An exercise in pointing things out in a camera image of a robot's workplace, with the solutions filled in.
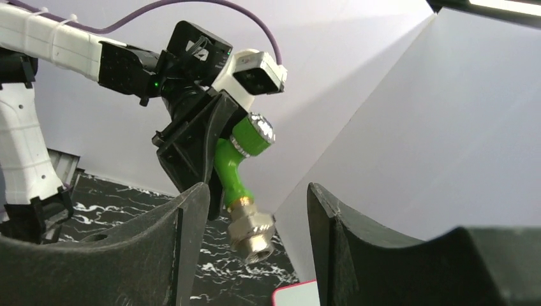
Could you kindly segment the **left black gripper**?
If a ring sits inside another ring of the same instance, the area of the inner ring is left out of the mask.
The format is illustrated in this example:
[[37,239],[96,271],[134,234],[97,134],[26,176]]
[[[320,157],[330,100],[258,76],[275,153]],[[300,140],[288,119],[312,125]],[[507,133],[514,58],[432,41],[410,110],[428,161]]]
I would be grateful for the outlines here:
[[231,51],[229,42],[182,20],[158,60],[159,95],[172,121],[152,142],[179,192],[199,182],[208,185],[210,221],[219,217],[223,197],[214,169],[216,145],[247,114],[226,92],[204,90],[217,79]]

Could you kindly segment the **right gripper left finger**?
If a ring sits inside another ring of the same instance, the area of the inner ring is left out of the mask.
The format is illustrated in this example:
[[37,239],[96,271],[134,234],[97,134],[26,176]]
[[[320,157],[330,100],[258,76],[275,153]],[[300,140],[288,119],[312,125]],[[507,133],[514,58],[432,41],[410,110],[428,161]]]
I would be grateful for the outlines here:
[[178,197],[80,242],[1,238],[2,305],[189,305],[210,193]]

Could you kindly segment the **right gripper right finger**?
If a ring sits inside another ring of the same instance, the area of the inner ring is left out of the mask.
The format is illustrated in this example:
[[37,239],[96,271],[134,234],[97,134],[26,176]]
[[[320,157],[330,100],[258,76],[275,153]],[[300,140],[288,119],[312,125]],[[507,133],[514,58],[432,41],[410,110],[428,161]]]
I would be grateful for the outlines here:
[[307,188],[322,305],[539,305],[540,228],[457,227],[422,241]]

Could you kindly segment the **green water faucet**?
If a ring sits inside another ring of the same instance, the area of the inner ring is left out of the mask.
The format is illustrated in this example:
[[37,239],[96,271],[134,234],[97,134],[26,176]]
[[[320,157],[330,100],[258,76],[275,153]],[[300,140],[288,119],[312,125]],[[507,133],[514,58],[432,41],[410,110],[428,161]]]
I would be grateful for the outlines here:
[[243,160],[260,155],[275,143],[272,124],[261,114],[250,112],[239,121],[227,138],[220,138],[216,145],[214,169],[223,188],[223,204],[230,212],[239,201],[250,204],[252,192],[246,188],[239,175]]

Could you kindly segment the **silver hex nut fitting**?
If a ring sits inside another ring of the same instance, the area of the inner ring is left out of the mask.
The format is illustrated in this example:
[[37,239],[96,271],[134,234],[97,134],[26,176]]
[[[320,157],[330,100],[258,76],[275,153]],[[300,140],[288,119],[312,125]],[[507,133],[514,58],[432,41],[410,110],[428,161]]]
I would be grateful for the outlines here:
[[270,214],[259,211],[253,203],[243,205],[237,202],[231,209],[230,217],[228,233],[231,248],[245,264],[264,261],[274,252],[272,237],[276,229]]

